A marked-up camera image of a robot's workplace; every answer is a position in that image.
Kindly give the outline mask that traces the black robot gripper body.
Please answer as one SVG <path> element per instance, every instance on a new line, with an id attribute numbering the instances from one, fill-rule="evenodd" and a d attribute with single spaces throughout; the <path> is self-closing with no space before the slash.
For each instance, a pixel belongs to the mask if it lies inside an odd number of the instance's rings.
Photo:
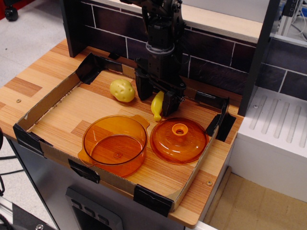
<path id="1" fill-rule="evenodd" d="M 135 59 L 137 68 L 135 72 L 142 72 L 150 77 L 150 83 L 154 89 L 175 92 L 184 98 L 186 84 L 179 76 L 183 65 L 183 50 L 175 49 L 169 53 L 149 52 L 147 58 L 138 57 Z"/>

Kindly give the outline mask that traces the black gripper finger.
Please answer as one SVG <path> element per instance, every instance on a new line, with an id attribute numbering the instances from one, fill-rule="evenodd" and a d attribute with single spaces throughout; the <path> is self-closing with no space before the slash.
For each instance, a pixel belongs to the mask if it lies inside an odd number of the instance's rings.
<path id="1" fill-rule="evenodd" d="M 153 86 L 150 83 L 150 77 L 139 71 L 137 71 L 135 75 L 138 97 L 144 101 L 153 94 Z"/>
<path id="2" fill-rule="evenodd" d="M 167 91 L 164 93 L 162 110 L 163 116 L 167 117 L 175 112 L 182 102 L 182 97 L 178 96 L 175 92 Z"/>

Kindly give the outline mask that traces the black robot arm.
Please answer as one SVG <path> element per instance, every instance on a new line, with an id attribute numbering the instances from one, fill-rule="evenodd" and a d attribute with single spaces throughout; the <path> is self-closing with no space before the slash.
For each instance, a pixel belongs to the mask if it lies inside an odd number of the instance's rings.
<path id="1" fill-rule="evenodd" d="M 147 58 L 136 58 L 136 86 L 143 101 L 154 90 L 164 93 L 163 116 L 175 112 L 184 99 L 186 84 L 179 72 L 183 65 L 181 37 L 186 24 L 182 19 L 180 0 L 127 0 L 142 9 L 147 33 Z"/>

